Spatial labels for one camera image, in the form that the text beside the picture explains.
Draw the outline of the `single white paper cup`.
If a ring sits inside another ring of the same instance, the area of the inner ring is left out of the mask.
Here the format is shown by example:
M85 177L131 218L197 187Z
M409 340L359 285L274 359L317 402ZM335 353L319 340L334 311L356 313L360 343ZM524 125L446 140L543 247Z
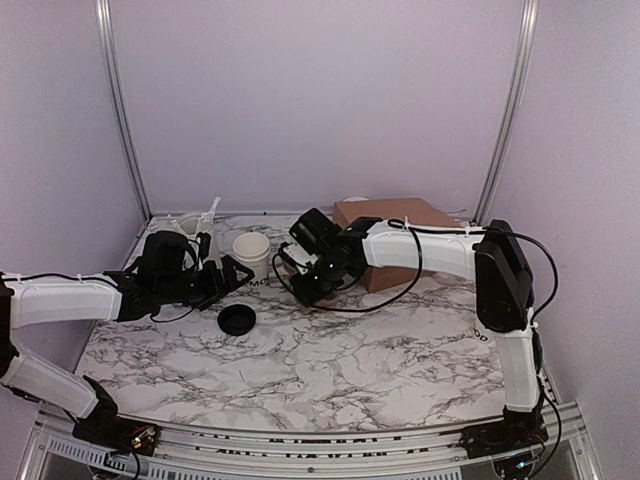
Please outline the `single white paper cup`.
M482 324L475 324L473 327L473 333L475 339L481 344L490 344L493 341L491 332Z

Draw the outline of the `brown pulp cup carrier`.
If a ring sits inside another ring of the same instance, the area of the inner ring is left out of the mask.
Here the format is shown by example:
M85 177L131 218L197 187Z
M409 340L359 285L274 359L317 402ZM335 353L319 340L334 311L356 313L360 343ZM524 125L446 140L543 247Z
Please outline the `brown pulp cup carrier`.
M335 307L339 299L339 292L331 292L324 296L322 299L316 301L314 307Z

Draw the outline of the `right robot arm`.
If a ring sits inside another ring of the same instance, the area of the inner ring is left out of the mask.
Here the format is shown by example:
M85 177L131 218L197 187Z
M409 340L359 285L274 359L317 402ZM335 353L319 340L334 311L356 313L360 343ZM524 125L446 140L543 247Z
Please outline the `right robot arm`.
M346 227L311 209L290 228L281 247L295 269L290 288L312 307L370 268L408 268L472 281L476 315L496 343L505 386L504 419L495 438L515 448L529 437L543 401L541 347L536 332L533 273L505 221L487 227L418 226L407 220L359 217Z

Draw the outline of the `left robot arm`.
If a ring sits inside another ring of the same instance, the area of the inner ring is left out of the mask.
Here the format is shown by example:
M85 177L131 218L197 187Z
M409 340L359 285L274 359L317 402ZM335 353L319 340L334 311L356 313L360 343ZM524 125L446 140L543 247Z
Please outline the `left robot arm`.
M165 305L205 310L254 277L229 255L210 258L211 243L208 233L190 239L162 230L146 238L142 253L124 270L2 275L2 386L56 405L86 422L102 443L119 444L126 423L106 390L22 346L18 332L68 321L137 321L158 315Z

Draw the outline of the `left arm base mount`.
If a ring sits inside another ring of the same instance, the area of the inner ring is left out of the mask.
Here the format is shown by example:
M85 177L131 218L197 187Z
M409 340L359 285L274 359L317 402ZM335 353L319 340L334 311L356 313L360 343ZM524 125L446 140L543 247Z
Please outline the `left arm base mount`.
M118 407L107 391L95 380L83 377L96 393L98 403L87 418L74 420L72 435L118 452L134 452L152 456L157 446L159 427L143 421L126 419L118 414Z

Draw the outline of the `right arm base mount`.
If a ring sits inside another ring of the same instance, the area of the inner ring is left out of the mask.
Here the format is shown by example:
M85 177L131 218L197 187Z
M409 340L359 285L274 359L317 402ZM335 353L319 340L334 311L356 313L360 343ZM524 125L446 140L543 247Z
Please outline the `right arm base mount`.
M464 427L458 445L475 459L543 445L548 439L540 406L530 412L504 408L501 420Z

